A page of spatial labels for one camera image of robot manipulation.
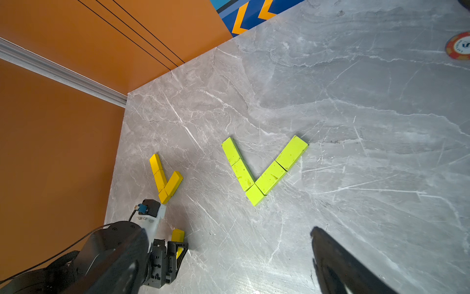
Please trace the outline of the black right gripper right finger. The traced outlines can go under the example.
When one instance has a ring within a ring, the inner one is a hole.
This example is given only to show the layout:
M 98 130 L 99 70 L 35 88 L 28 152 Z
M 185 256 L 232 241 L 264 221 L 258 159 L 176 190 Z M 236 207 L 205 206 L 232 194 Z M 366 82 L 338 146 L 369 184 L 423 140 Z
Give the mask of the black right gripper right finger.
M 310 236 L 315 273 L 323 294 L 394 294 L 396 292 L 322 228 L 314 227 Z

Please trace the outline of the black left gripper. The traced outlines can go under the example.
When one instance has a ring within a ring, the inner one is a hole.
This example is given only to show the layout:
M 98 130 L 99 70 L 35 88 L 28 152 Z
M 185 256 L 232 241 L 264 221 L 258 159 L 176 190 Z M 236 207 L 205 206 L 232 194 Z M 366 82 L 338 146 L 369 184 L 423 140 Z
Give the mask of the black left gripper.
M 155 239 L 151 246 L 143 285 L 162 288 L 171 284 L 177 278 L 187 251 L 187 242 Z

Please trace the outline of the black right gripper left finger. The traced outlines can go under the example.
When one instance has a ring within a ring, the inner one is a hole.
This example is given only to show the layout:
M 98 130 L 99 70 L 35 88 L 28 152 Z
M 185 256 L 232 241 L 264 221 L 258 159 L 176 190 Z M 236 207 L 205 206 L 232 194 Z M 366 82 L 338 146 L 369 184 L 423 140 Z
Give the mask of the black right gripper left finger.
M 149 240 L 141 228 L 107 228 L 91 235 L 73 261 L 64 294 L 135 294 L 143 283 Z

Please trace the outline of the yellow long block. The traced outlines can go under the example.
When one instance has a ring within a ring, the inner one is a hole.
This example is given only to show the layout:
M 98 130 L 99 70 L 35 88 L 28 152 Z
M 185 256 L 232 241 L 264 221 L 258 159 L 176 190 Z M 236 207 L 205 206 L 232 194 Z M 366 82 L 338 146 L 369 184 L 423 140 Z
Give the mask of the yellow long block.
M 152 157 L 149 159 L 149 163 L 151 166 L 151 170 L 155 175 L 157 172 L 163 170 L 162 163 L 160 161 L 158 154 L 153 154 Z
M 158 192 L 162 192 L 167 185 L 167 179 L 163 170 L 158 170 L 154 174 L 155 184 Z
M 185 237 L 185 231 L 180 230 L 180 229 L 174 229 L 172 231 L 172 236 L 171 236 L 171 241 L 177 242 L 177 243 L 183 243 L 184 242 L 184 237 Z M 177 253 L 176 253 L 176 258 L 179 258 L 180 255 L 182 254 L 183 248 L 178 247 Z
M 167 195 L 169 197 L 174 196 L 174 194 L 176 193 L 178 187 L 182 183 L 182 180 L 183 180 L 183 176 L 181 175 L 181 173 L 179 171 L 175 171 L 171 175 L 170 179 L 168 180 L 168 182 L 165 186 L 165 192 L 167 193 Z

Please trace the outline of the small yellow cube block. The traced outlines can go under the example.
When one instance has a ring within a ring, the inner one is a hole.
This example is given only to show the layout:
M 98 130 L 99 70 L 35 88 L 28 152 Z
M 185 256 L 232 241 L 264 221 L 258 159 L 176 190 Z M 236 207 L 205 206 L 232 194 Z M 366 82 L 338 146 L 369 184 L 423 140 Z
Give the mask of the small yellow cube block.
M 170 199 L 171 199 L 171 196 L 166 192 L 165 189 L 159 192 L 159 200 L 162 205 L 166 205 Z

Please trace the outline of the lime green long block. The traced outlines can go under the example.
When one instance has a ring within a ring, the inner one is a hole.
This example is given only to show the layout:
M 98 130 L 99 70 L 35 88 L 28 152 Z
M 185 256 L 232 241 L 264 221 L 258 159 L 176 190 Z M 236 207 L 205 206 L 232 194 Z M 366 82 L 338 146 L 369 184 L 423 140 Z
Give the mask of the lime green long block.
M 231 166 L 242 158 L 235 141 L 231 137 L 228 137 L 221 146 Z
M 277 161 L 274 161 L 256 180 L 255 184 L 264 195 L 268 195 L 286 173 L 287 171 Z
M 255 183 L 253 176 L 243 159 L 237 160 L 232 169 L 244 192 L 248 191 Z
M 307 148 L 308 144 L 295 135 L 279 154 L 276 162 L 286 171 L 289 171 Z

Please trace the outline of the small lime green cube block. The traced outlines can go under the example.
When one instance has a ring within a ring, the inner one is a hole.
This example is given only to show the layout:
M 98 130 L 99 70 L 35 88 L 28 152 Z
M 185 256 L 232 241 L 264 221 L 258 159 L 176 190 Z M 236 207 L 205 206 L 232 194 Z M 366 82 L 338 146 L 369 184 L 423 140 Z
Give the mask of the small lime green cube block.
M 256 184 L 246 191 L 246 196 L 254 207 L 256 207 L 265 198 L 265 195 Z

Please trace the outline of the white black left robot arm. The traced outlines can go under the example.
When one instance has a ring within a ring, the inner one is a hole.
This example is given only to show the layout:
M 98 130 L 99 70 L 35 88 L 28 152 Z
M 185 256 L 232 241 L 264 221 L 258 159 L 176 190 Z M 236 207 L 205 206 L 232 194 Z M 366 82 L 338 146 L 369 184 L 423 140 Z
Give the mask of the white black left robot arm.
M 80 251 L 58 257 L 47 267 L 28 270 L 1 288 L 3 294 L 136 294 L 177 277 L 188 243 L 148 240 L 145 229 L 119 221 L 93 232 Z

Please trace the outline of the red poker chip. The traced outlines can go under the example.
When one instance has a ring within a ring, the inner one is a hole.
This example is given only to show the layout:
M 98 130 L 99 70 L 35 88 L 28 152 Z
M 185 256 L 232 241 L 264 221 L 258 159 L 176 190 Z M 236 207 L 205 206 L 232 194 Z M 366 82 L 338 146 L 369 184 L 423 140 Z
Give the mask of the red poker chip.
M 446 54 L 460 61 L 470 60 L 470 32 L 460 33 L 448 40 L 445 47 Z

